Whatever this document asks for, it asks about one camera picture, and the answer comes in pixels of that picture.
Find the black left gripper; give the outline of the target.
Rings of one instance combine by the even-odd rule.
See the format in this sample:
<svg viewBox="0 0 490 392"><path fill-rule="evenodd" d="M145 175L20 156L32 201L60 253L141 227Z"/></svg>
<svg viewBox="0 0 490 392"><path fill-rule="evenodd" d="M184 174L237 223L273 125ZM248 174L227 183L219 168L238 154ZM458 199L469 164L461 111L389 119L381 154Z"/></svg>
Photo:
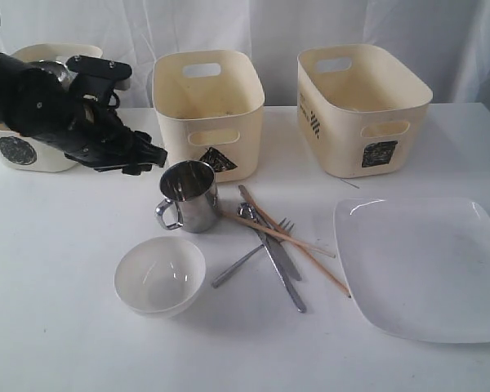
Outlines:
<svg viewBox="0 0 490 392"><path fill-rule="evenodd" d="M152 136L126 127L114 111L81 100L58 114L45 114L33 126L33 139L59 150L67 159L97 172L129 176L163 167L167 151Z"/></svg>

